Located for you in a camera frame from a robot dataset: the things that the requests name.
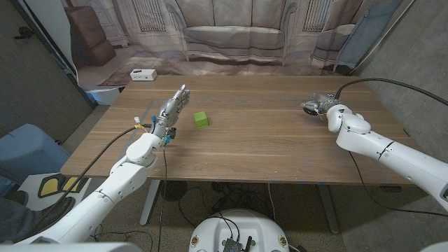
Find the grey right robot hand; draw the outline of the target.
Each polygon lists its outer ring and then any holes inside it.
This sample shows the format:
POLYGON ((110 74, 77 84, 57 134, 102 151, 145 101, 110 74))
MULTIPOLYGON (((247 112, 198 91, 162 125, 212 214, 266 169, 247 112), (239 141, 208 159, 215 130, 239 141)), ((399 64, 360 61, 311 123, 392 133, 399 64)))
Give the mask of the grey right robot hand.
POLYGON ((335 98, 334 94, 328 92, 316 92, 300 106, 305 113, 311 116, 318 116, 325 115, 331 107, 338 104, 341 104, 341 102, 335 98))

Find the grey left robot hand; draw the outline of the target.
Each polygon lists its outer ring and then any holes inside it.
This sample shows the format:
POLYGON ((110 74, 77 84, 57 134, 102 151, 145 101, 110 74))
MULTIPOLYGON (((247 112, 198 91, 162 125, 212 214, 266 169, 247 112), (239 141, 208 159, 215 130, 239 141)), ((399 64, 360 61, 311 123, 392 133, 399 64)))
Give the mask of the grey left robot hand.
POLYGON ((182 85, 174 94, 161 105, 155 122, 150 127, 149 132, 159 137, 164 137, 169 129, 171 129, 177 120, 183 108, 190 101, 190 91, 186 89, 186 85, 182 85))

